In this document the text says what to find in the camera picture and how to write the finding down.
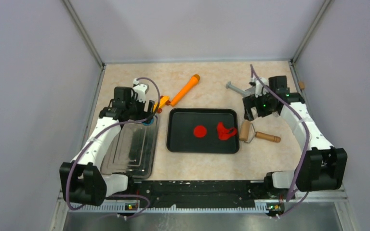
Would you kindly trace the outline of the wooden rolling pin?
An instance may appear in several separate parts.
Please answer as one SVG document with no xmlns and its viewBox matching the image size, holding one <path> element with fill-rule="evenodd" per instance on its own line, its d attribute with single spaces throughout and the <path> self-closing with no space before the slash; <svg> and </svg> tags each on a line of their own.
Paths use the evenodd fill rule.
<svg viewBox="0 0 370 231">
<path fill-rule="evenodd" d="M 244 143 L 251 143 L 253 139 L 262 139 L 279 143 L 281 137 L 257 131 L 252 122 L 244 120 L 239 129 L 239 140 Z"/>
</svg>

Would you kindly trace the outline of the red dough piece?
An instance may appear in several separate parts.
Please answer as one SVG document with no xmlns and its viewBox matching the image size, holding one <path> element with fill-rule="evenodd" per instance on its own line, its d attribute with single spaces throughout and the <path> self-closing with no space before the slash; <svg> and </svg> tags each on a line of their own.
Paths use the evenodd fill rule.
<svg viewBox="0 0 370 231">
<path fill-rule="evenodd" d="M 222 122 L 217 124 L 216 131 L 218 139 L 221 141 L 226 141 L 238 133 L 237 128 L 226 128 Z"/>
</svg>

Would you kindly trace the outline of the black baking tray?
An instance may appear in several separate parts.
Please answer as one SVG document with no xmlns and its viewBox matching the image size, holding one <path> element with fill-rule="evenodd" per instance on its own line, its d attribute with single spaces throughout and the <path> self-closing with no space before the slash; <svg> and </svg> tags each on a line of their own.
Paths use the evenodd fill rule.
<svg viewBox="0 0 370 231">
<path fill-rule="evenodd" d="M 232 109 L 174 108 L 169 113 L 166 147 L 175 153 L 235 154 L 238 115 Z"/>
</svg>

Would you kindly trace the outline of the round red dough wrapper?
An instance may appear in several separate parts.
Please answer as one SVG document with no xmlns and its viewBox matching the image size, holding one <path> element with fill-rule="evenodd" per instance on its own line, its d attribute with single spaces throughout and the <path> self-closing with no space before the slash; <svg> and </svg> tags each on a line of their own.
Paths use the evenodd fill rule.
<svg viewBox="0 0 370 231">
<path fill-rule="evenodd" d="M 194 128 L 193 134 L 197 138 L 203 138 L 207 135 L 207 129 L 202 125 L 198 125 Z"/>
</svg>

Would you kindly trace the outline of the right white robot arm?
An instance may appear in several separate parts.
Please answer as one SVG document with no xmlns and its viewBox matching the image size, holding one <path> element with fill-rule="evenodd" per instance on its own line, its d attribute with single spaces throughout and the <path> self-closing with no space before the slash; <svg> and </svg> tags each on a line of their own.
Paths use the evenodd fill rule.
<svg viewBox="0 0 370 231">
<path fill-rule="evenodd" d="M 303 96 L 291 92 L 286 76 L 264 79 L 252 75 L 250 84 L 255 92 L 244 97 L 245 118 L 257 118 L 278 114 L 289 126 L 296 138 L 302 154 L 294 170 L 268 173 L 263 185 L 264 194 L 277 198 L 288 190 L 291 198 L 294 190 L 314 192 L 341 188 L 347 153 L 336 148 L 321 133 L 309 114 Z"/>
</svg>

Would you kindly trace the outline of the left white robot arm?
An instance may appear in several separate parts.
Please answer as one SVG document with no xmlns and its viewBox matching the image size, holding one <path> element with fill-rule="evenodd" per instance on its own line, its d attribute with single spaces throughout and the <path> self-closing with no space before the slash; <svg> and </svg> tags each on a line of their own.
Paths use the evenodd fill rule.
<svg viewBox="0 0 370 231">
<path fill-rule="evenodd" d="M 151 120 L 155 102 L 149 101 L 146 106 L 148 88 L 146 84 L 115 87 L 114 97 L 100 111 L 95 129 L 82 150 L 72 161 L 61 164 L 62 193 L 69 206 L 73 203 L 99 206 L 115 193 L 124 199 L 133 197 L 135 186 L 126 174 L 103 175 L 100 169 L 112 141 L 124 125 Z"/>
</svg>

